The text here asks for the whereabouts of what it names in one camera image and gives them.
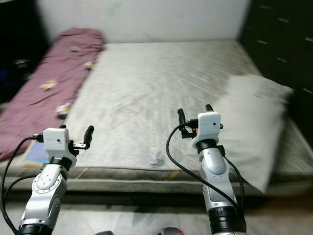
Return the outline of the colourful picture book yellow border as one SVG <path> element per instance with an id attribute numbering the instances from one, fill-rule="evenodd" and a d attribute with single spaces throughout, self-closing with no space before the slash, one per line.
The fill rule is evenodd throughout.
<path id="1" fill-rule="evenodd" d="M 32 140 L 22 155 L 22 165 L 29 168 L 42 168 L 48 163 L 49 157 L 45 152 L 44 143 Z"/>

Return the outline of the purple blanket with bird print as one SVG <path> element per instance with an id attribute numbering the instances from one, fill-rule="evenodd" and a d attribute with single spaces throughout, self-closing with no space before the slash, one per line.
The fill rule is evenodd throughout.
<path id="1" fill-rule="evenodd" d="M 0 114 L 0 161 L 8 160 L 22 139 L 63 124 L 57 109 L 75 101 L 93 64 L 104 49 L 98 29 L 63 31 Z"/>

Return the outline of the white quilted mattress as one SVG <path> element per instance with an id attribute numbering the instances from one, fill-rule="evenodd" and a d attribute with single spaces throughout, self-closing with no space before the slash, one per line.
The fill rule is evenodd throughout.
<path id="1" fill-rule="evenodd" d="M 69 172 L 71 191 L 201 194 L 202 185 L 168 159 L 177 110 L 195 118 L 225 94 L 228 77 L 259 72 L 235 41 L 109 44 L 83 83 L 65 123 L 75 141 L 92 125 L 91 148 Z M 285 113 L 268 190 L 313 189 L 313 151 Z"/>

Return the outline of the white pillow with tree print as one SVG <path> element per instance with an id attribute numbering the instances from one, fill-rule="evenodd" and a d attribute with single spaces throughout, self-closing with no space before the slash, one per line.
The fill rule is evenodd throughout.
<path id="1" fill-rule="evenodd" d="M 268 190 L 288 99 L 293 90 L 261 76 L 229 76 L 225 94 L 213 104 L 224 128 L 219 143 L 248 183 Z"/>

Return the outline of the black tufted headboard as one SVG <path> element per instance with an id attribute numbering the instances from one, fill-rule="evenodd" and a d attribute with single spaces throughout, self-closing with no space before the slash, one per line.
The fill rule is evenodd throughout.
<path id="1" fill-rule="evenodd" d="M 295 90 L 289 114 L 313 129 L 313 0 L 251 0 L 239 41 L 266 78 Z"/>

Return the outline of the silver robot right leg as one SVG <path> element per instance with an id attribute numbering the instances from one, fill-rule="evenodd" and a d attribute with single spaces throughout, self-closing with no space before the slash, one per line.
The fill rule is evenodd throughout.
<path id="1" fill-rule="evenodd" d="M 179 228 L 166 227 L 161 233 L 159 233 L 159 235 L 185 235 L 185 233 Z"/>

